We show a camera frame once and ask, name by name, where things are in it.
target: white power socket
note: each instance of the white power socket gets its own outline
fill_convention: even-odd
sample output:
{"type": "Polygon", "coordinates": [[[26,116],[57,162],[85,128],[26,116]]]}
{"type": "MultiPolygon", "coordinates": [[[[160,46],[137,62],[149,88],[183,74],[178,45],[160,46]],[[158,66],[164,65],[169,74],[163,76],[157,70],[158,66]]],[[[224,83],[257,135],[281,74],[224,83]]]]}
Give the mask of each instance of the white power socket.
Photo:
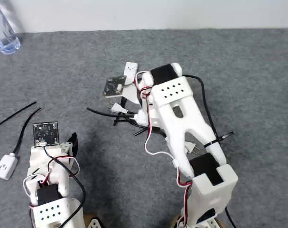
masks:
{"type": "Polygon", "coordinates": [[[0,178],[9,180],[15,167],[17,165],[17,158],[14,153],[5,154],[0,161],[0,178]]]}
{"type": "Polygon", "coordinates": [[[129,85],[134,81],[134,76],[138,71],[138,64],[132,62],[126,62],[126,66],[124,69],[124,76],[126,77],[125,85],[129,85]]]}

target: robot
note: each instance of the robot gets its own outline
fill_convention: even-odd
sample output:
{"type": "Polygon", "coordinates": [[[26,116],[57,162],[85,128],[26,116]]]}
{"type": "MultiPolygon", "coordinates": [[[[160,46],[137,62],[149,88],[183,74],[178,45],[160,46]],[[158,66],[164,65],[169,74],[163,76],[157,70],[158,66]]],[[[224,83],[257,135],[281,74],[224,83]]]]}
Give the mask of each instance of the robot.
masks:
{"type": "Polygon", "coordinates": [[[130,124],[141,128],[135,135],[148,131],[145,151],[150,155],[165,154],[172,158],[177,170],[177,185],[186,189],[184,208],[175,222],[175,227],[220,227],[215,218],[224,210],[232,222],[226,206],[231,199],[238,176],[227,164],[220,141],[233,132],[218,136],[206,104],[204,84],[200,78],[183,75],[182,67],[178,63],[137,72],[137,64],[127,62],[124,76],[109,78],[103,95],[107,98],[122,97],[121,104],[115,103],[111,107],[111,111],[118,115],[101,113],[91,108],[87,110],[116,117],[114,124],[119,118],[124,118],[130,124]],[[201,83],[203,101],[211,127],[199,111],[187,77],[197,79],[201,83]],[[127,100],[140,105],[140,109],[137,112],[125,109],[127,100]],[[181,116],[177,116],[174,112],[177,107],[181,111],[181,116]],[[152,132],[164,135],[170,153],[150,152],[147,149],[152,132]],[[204,145],[207,153],[189,161],[187,154],[195,145],[185,141],[185,133],[192,134],[204,145]],[[181,183],[180,173],[189,181],[181,183]]]}
{"type": "MultiPolygon", "coordinates": [[[[77,179],[80,166],[76,160],[77,134],[59,143],[58,123],[33,124],[34,146],[31,147],[30,167],[23,180],[30,199],[29,215],[33,228],[85,228],[82,205],[85,190],[77,179]],[[83,192],[80,201],[68,198],[69,178],[73,178],[83,192]]],[[[98,218],[92,218],[89,228],[102,228],[98,218]]]]}

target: plastic water bottle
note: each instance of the plastic water bottle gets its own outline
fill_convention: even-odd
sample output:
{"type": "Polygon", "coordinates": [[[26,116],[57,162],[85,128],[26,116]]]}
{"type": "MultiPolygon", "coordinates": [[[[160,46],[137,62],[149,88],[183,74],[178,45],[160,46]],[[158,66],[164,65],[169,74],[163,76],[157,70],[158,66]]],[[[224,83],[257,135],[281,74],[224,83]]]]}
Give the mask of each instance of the plastic water bottle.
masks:
{"type": "Polygon", "coordinates": [[[0,10],[0,52],[9,55],[20,48],[20,41],[0,10]]]}

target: red wire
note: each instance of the red wire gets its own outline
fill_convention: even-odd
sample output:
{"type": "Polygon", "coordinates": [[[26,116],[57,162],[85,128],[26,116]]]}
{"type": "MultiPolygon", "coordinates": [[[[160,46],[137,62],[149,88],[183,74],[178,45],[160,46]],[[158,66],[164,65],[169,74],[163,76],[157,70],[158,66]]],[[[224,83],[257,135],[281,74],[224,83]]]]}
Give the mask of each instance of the red wire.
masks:
{"type": "Polygon", "coordinates": [[[186,226],[187,222],[188,222],[188,201],[187,200],[188,200],[188,192],[189,192],[191,185],[192,185],[192,182],[189,186],[187,186],[187,188],[185,190],[185,205],[184,205],[184,207],[185,207],[185,219],[184,219],[184,221],[185,222],[184,222],[184,226],[186,226]]]}
{"type": "MultiPolygon", "coordinates": [[[[58,158],[73,158],[73,156],[65,155],[65,156],[58,156],[58,157],[55,157],[55,159],[58,159],[58,158]]],[[[51,160],[48,162],[48,172],[49,172],[49,165],[50,165],[50,163],[51,163],[52,161],[54,161],[54,159],[51,159],[51,160]]],[[[49,175],[50,175],[50,173],[48,173],[48,175],[46,176],[45,181],[42,182],[42,184],[45,184],[45,183],[48,181],[48,179],[49,179],[49,175]]]]}
{"type": "Polygon", "coordinates": [[[180,181],[180,178],[181,178],[181,172],[180,172],[180,170],[178,170],[177,182],[178,182],[180,185],[182,185],[182,186],[192,185],[192,181],[191,181],[191,182],[188,182],[188,183],[182,183],[182,182],[180,181]]]}

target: black zip tie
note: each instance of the black zip tie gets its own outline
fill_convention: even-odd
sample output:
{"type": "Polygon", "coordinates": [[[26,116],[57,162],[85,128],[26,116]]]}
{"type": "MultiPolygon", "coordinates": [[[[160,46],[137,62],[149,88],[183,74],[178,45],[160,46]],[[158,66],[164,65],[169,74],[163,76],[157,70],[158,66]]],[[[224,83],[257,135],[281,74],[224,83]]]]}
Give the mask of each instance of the black zip tie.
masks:
{"type": "Polygon", "coordinates": [[[214,143],[216,143],[216,142],[221,142],[221,141],[223,141],[224,139],[226,139],[227,137],[229,137],[229,136],[231,136],[231,135],[233,135],[233,132],[229,132],[229,133],[224,134],[224,135],[222,135],[222,136],[220,136],[220,137],[217,137],[215,140],[213,140],[213,141],[205,144],[205,145],[204,145],[204,148],[206,148],[207,146],[210,146],[210,145],[212,145],[212,144],[214,144],[214,143]]]}

